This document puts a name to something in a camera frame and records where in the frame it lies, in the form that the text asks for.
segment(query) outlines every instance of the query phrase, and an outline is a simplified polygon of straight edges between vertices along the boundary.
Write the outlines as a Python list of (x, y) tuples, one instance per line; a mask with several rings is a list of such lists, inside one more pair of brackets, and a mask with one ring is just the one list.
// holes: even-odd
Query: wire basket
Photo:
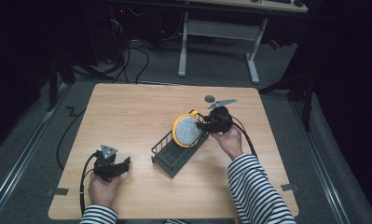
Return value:
[(154, 153), (151, 159), (153, 162), (158, 163), (171, 178), (174, 178), (208, 137), (209, 134), (201, 132), (200, 136), (195, 140), (196, 144), (194, 142), (191, 144), (192, 147), (184, 148), (176, 144), (172, 138), (171, 130), (151, 148)]

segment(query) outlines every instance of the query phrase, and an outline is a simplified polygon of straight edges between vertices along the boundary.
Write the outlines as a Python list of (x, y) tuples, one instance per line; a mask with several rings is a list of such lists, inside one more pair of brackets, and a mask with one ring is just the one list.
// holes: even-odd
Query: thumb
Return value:
[(116, 175), (111, 179), (110, 182), (114, 182), (115, 184), (119, 182), (119, 179), (121, 178), (121, 175)]
[(213, 137), (215, 140), (220, 138), (221, 134), (220, 133), (210, 133), (210, 136)]

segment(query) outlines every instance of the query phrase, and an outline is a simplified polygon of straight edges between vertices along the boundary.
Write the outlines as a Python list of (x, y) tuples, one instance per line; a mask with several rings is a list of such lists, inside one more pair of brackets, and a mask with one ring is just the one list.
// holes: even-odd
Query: striped sleeve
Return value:
[(179, 219), (168, 219), (164, 222), (164, 224), (186, 224), (186, 223)]
[(111, 208), (90, 205), (84, 211), (80, 224), (115, 224), (117, 222), (117, 212)]
[(241, 223), (296, 223), (254, 155), (243, 154), (228, 166), (228, 183)]

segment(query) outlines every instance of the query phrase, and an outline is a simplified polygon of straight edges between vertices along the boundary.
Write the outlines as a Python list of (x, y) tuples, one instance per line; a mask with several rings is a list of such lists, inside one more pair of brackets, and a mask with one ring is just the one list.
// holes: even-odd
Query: floor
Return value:
[[(161, 83), (175, 85), (231, 86), (262, 89), (282, 78), (296, 50), (296, 45), (273, 49), (260, 46), (255, 56), (260, 83), (254, 85), (248, 74), (244, 54), (247, 42), (233, 44), (223, 51), (220, 44), (190, 42), (185, 77), (177, 76), (178, 41), (159, 47), (134, 41), (129, 49), (130, 62), (126, 76), (117, 83)], [(104, 70), (110, 64), (102, 63)], [(82, 115), (94, 85), (107, 82), (88, 75), (77, 75), (74, 85), (62, 85), (60, 103), (53, 111), (48, 108), (48, 84), (42, 97), (20, 118), (17, 126), (0, 148), (0, 223), (78, 223), (78, 220), (52, 220), (48, 210), (61, 178), (60, 164), (76, 137)], [(288, 102), (286, 91), (262, 95), (282, 160), (299, 207), (298, 223), (372, 223), (372, 209), (364, 198), (349, 166), (341, 156), (318, 99), (313, 98), (310, 116), (311, 132), (300, 123), (302, 102)], [(229, 220), (189, 220), (192, 223), (228, 223)], [(127, 223), (156, 223), (160, 220), (125, 220)]]

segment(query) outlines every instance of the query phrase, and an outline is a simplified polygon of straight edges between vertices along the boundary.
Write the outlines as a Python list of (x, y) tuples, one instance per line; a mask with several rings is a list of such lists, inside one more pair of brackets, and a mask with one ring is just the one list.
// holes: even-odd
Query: person's hand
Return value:
[(235, 125), (227, 133), (211, 133), (211, 137), (217, 140), (220, 147), (234, 161), (237, 157), (243, 154), (241, 150), (241, 131)]
[(90, 174), (90, 200), (92, 204), (111, 207), (114, 197), (117, 194), (117, 187), (121, 175), (111, 179), (110, 182), (103, 181), (100, 176), (93, 172)]

